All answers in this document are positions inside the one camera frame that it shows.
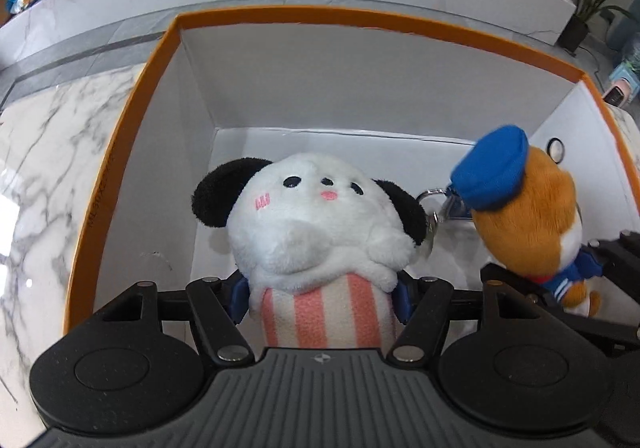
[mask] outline striped plush body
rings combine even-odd
[[[399,186],[304,153],[222,164],[191,203],[205,225],[226,226],[268,346],[393,344],[397,273],[427,232],[424,210]]]
[[[396,339],[391,295],[353,273],[299,295],[268,289],[260,314],[270,347],[386,352]]]

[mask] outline black ear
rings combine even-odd
[[[209,172],[191,196],[191,211],[205,226],[224,228],[249,179],[271,164],[266,159],[243,157]]]
[[[391,181],[377,180],[376,183],[391,199],[404,232],[414,240],[416,246],[420,246],[427,236],[427,215],[420,203]]]

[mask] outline gray floor tile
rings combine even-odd
[[[555,56],[556,58],[560,59],[560,60],[564,60],[567,63],[571,63],[572,65],[576,65],[576,60],[574,56],[571,56],[567,51],[565,51],[564,49],[562,49],[559,45],[555,45],[553,46],[550,50],[549,50],[549,54],[551,54],[551,56]]]
[[[1,75],[0,74],[0,105],[2,104],[2,100],[6,96],[11,86],[14,84],[15,76],[13,75]]]
[[[594,78],[601,91],[607,88],[609,75],[613,71],[613,64],[609,57],[603,56],[594,48],[584,44],[575,52],[575,64]]]
[[[179,8],[172,8],[123,20],[120,26],[114,31],[109,43],[165,31],[178,13]]]
[[[128,65],[144,63],[158,45],[158,40],[107,51],[95,57],[88,74],[97,74]]]
[[[25,58],[18,62],[22,69],[22,74],[46,66],[57,60],[65,59],[75,54],[95,49],[109,42],[113,33],[120,26],[121,22],[104,25],[91,31],[63,40],[51,47]]]
[[[597,39],[593,34],[589,33],[587,38],[584,39],[582,43],[583,46],[588,47],[594,51],[597,51],[599,54],[606,56],[607,59],[615,61],[616,56],[618,55],[618,51],[615,51],[609,48],[606,42]]]
[[[29,96],[34,92],[39,92],[43,89],[47,89],[49,87],[60,85],[87,76],[91,65],[94,63],[94,60],[94,56],[82,58],[80,60],[66,63],[54,69],[50,69],[48,71],[44,71],[42,73],[25,78],[24,80],[16,83],[14,88],[11,90],[3,108],[6,108],[14,101],[19,100],[25,96]]]

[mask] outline donald duck plush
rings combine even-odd
[[[451,183],[498,262],[548,289],[566,311],[597,313],[600,295],[585,280],[602,268],[581,248],[574,181],[522,129],[504,126],[480,139]]]

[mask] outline floor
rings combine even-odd
[[[0,111],[28,94],[119,67],[145,62],[172,20],[181,12],[257,4],[325,4],[400,12],[453,22],[544,51],[588,72],[601,90],[607,87],[613,52],[588,38],[575,57],[557,46],[476,20],[400,4],[361,0],[232,0],[152,12],[69,38],[0,71]],[[640,104],[627,109],[640,122]]]

